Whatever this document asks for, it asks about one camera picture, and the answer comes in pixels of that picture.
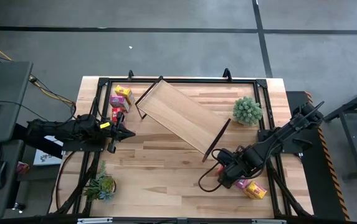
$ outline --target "wooden table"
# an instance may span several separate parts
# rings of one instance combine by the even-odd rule
[[[76,114],[88,113],[96,94],[98,78],[83,77],[77,98]],[[283,126],[290,119],[283,80],[271,78],[267,79],[267,84],[275,125]],[[151,83],[123,83],[122,85],[130,87],[135,98],[138,99]],[[235,100],[243,96],[254,97],[252,85],[249,84],[173,83],[172,85],[224,119],[232,118]],[[261,90],[260,97],[266,114]],[[251,200],[235,187],[231,189],[221,187],[212,193],[203,192],[198,187],[198,179],[215,164],[215,161],[209,157],[205,163],[202,163],[203,155],[199,151],[149,116],[141,120],[137,110],[132,108],[126,114],[126,127],[134,131],[136,136],[118,143],[115,154],[105,151],[101,153],[100,158],[107,162],[107,174],[111,174],[117,182],[117,194],[110,203],[94,201],[91,209],[92,217],[274,217],[269,192],[263,200]],[[240,144],[243,146],[253,144],[256,142],[258,130],[258,125],[248,127],[232,121],[216,147],[235,150]],[[78,152],[65,166],[59,186],[61,203],[77,185],[82,158],[83,153]],[[313,213],[299,158],[282,154],[282,162],[289,190],[307,212]],[[211,189],[217,185],[217,177],[214,173],[211,172],[203,179],[202,185],[205,188]],[[269,191],[266,171],[256,178],[256,181]],[[283,211],[282,193],[277,186],[276,188],[280,209]],[[85,197],[82,197],[80,212],[84,203]],[[54,210],[55,198],[50,212]]]

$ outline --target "gray floor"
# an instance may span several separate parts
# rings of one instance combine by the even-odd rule
[[[355,29],[357,1],[259,0],[265,29]],[[251,0],[0,0],[0,24],[97,27],[256,28]],[[307,90],[323,113],[357,94],[357,35],[266,35],[272,74],[287,90]],[[257,34],[0,32],[0,49],[34,62],[33,74],[75,100],[84,75],[265,77]],[[50,120],[69,110],[29,86],[24,105]],[[22,110],[19,122],[36,118]],[[339,176],[355,163],[338,121],[323,124]],[[341,182],[350,218],[357,221],[357,181]],[[33,183],[23,215],[43,214],[52,181]]]

